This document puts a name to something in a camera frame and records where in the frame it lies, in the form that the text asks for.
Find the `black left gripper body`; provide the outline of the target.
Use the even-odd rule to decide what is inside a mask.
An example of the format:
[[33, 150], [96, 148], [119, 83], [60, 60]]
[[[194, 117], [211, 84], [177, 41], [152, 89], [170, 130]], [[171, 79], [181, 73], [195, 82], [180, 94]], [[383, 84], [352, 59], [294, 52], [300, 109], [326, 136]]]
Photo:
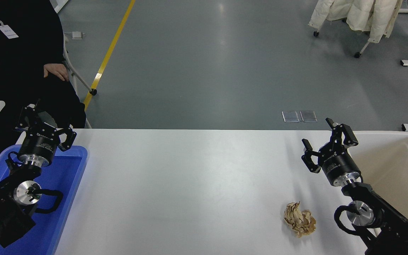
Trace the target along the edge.
[[55, 134], [50, 137], [39, 132], [26, 134], [18, 152], [18, 159], [23, 163], [38, 161], [42, 164], [52, 164], [59, 144], [60, 138]]

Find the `person's left hand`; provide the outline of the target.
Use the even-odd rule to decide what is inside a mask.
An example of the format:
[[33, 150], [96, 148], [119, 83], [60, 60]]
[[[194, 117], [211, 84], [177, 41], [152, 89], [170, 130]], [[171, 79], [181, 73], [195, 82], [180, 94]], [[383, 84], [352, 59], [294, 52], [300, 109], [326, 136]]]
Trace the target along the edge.
[[67, 68], [62, 63], [47, 63], [43, 66], [44, 78], [47, 78], [49, 74], [55, 75], [61, 81], [69, 81], [69, 73]]

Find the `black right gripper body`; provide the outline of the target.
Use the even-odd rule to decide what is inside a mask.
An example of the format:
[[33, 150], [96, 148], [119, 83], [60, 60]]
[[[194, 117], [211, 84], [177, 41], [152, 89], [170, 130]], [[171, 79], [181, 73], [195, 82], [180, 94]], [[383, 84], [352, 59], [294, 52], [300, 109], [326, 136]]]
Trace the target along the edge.
[[361, 171], [348, 152], [319, 152], [319, 166], [331, 185], [347, 185], [361, 177]]

